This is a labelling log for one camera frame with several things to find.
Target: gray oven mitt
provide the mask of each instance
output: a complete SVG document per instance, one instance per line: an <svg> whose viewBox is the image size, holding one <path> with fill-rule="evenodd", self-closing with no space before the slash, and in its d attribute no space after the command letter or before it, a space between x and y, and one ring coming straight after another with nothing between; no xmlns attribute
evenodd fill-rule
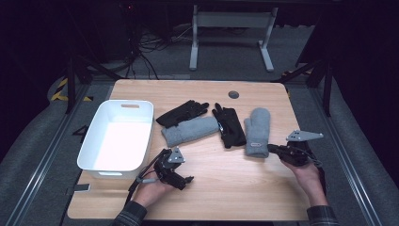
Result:
<svg viewBox="0 0 399 226"><path fill-rule="evenodd" d="M162 134L167 140L169 148L181 143L196 140L211 135L219 130L215 117L195 118L182 121L177 126L163 128Z"/></svg>
<svg viewBox="0 0 399 226"><path fill-rule="evenodd" d="M244 120L247 134L246 155L266 158L270 133L270 112L266 108L255 108L249 119Z"/></svg>

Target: person's right hand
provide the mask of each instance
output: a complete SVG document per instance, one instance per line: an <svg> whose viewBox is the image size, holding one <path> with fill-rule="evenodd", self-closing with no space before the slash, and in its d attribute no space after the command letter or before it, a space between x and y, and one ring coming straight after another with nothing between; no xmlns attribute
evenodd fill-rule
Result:
<svg viewBox="0 0 399 226"><path fill-rule="evenodd" d="M308 195L311 206L328 205L323 186L320 182L320 173L313 163L302 167L294 167L281 160L281 163L289 168L295 175L299 185Z"/></svg>
<svg viewBox="0 0 399 226"><path fill-rule="evenodd" d="M146 179L158 178L155 171L152 171L146 176ZM132 201L137 202L145 208L158 202L164 195L174 190L175 187L162 183L160 180L156 180L153 183L140 184L137 188L137 192L132 198Z"/></svg>

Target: black glove finger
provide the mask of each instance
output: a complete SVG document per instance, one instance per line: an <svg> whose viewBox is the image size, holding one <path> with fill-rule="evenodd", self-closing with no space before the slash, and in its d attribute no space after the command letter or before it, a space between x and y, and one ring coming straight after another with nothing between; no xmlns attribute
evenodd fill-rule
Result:
<svg viewBox="0 0 399 226"><path fill-rule="evenodd" d="M208 109L202 109L202 110L197 114L197 116L203 115L203 114L205 114L206 112L208 112Z"/></svg>
<svg viewBox="0 0 399 226"><path fill-rule="evenodd" d="M224 136L222 137L225 148L229 149L234 144L234 136Z"/></svg>
<svg viewBox="0 0 399 226"><path fill-rule="evenodd" d="M184 105L185 105L185 106L192 106L192 105L194 105L195 103L196 103L195 101L189 100L189 101L187 101L186 103L184 103Z"/></svg>
<svg viewBox="0 0 399 226"><path fill-rule="evenodd" d="M204 103L204 104L200 105L200 107L201 107L202 109L208 108L208 106L209 106L208 103Z"/></svg>
<svg viewBox="0 0 399 226"><path fill-rule="evenodd" d="M190 109L197 109L197 108L199 108L199 107L200 107L200 103L195 102L195 103L193 103L193 104L190 106Z"/></svg>
<svg viewBox="0 0 399 226"><path fill-rule="evenodd" d="M218 120L218 118L217 118L218 114L217 114L217 111L215 109L212 110L212 114L214 114L215 118Z"/></svg>
<svg viewBox="0 0 399 226"><path fill-rule="evenodd" d="M215 103L215 108L216 108L216 111L217 111L217 113L222 113L223 112L223 109L222 109L222 107L220 106L220 104L218 104L218 103Z"/></svg>
<svg viewBox="0 0 399 226"><path fill-rule="evenodd" d="M226 127L228 128L228 136L231 137L232 146L242 146L247 144L246 135L238 120L237 114L233 108L229 108L227 111L229 118L226 120Z"/></svg>

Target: dark background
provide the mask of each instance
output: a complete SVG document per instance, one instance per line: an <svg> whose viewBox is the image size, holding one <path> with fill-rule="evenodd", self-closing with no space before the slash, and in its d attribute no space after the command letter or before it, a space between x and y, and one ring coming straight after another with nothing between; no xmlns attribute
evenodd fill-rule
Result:
<svg viewBox="0 0 399 226"><path fill-rule="evenodd" d="M191 8L134 6L137 23L133 25L167 39L171 27L191 22ZM335 26L316 26L301 60L307 63L332 51L334 77L343 97L398 185L397 8L393 1L358 1L342 8L329 20L324 18L325 25ZM16 137L49 104L47 91L65 72L70 53L104 63L127 57L129 42L118 3L69 2L65 8L54 2L4 0L0 10L3 159ZM280 8L276 25L323 24L318 21L322 12L300 6ZM332 31L338 34L331 36Z"/></svg>

